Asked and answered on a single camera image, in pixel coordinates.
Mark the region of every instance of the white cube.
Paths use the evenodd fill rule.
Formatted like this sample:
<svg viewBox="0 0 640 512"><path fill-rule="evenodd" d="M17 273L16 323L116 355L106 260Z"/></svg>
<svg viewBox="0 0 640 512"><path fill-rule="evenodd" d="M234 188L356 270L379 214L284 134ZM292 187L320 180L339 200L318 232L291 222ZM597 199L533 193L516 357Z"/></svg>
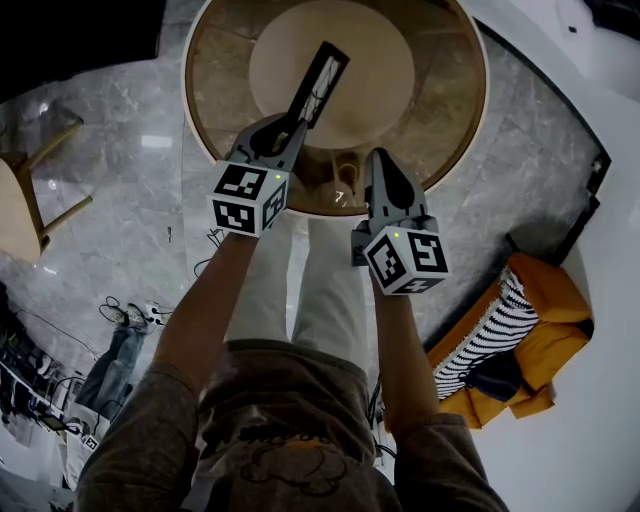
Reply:
<svg viewBox="0 0 640 512"><path fill-rule="evenodd" d="M289 173L220 160L207 195L218 228L259 237L287 205Z"/></svg>
<svg viewBox="0 0 640 512"><path fill-rule="evenodd" d="M364 250L385 295L423 293L451 275L438 233L387 226Z"/></svg>

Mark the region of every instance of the blue jeans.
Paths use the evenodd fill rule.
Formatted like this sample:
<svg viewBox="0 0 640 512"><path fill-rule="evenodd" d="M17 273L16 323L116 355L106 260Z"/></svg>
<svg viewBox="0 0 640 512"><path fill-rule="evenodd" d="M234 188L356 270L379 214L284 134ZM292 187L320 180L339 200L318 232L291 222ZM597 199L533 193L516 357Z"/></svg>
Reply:
<svg viewBox="0 0 640 512"><path fill-rule="evenodd" d="M124 405L129 378L145 335L145 329L117 327L109 350L93 365L76 403L112 421Z"/></svg>

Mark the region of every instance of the round table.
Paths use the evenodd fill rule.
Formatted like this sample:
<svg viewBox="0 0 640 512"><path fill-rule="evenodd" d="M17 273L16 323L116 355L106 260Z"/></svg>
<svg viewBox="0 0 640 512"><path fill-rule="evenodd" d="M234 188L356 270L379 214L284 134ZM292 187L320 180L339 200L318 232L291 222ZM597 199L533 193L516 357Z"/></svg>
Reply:
<svg viewBox="0 0 640 512"><path fill-rule="evenodd" d="M487 105L481 38L456 0L210 0L191 28L182 76L187 118L210 160L224 158L244 128L287 109L321 40L352 61L309 131L289 209L366 214L361 171L375 147L424 190L443 180L471 147Z"/></svg>

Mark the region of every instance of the white pants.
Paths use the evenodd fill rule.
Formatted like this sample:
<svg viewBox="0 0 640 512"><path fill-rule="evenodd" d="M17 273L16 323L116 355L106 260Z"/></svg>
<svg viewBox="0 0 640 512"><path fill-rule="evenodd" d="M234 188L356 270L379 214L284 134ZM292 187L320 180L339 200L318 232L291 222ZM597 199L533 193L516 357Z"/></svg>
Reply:
<svg viewBox="0 0 640 512"><path fill-rule="evenodd" d="M291 214L263 233L251 260L227 340L289 342L286 329ZM353 222L309 219L309 257L291 342L352 362L366 371L367 340L362 275L351 266Z"/></svg>

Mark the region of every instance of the person's left arm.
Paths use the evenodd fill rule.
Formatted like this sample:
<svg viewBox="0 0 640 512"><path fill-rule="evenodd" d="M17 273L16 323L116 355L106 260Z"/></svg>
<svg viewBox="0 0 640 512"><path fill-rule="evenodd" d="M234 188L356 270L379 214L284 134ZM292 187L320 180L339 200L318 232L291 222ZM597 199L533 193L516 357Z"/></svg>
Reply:
<svg viewBox="0 0 640 512"><path fill-rule="evenodd" d="M176 510L197 461L200 391L257 239L229 234L169 319L153 363L87 462L78 510Z"/></svg>

